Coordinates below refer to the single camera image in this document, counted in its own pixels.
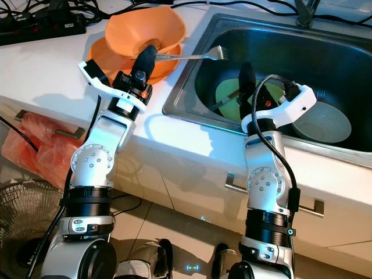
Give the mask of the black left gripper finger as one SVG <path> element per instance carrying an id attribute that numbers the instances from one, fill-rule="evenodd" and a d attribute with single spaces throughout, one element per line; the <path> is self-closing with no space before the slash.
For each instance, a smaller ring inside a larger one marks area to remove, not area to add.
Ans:
<path id="1" fill-rule="evenodd" d="M 147 45 L 138 54 L 133 64 L 133 78 L 139 85 L 147 85 L 156 64 L 158 51 L 154 45 Z"/>

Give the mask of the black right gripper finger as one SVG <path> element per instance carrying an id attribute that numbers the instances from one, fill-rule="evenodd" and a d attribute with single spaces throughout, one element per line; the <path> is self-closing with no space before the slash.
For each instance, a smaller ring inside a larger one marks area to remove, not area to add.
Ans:
<path id="1" fill-rule="evenodd" d="M 250 100 L 256 88 L 255 71 L 253 71 L 252 64 L 244 63 L 241 66 L 239 77 L 239 108 L 250 108 Z"/>

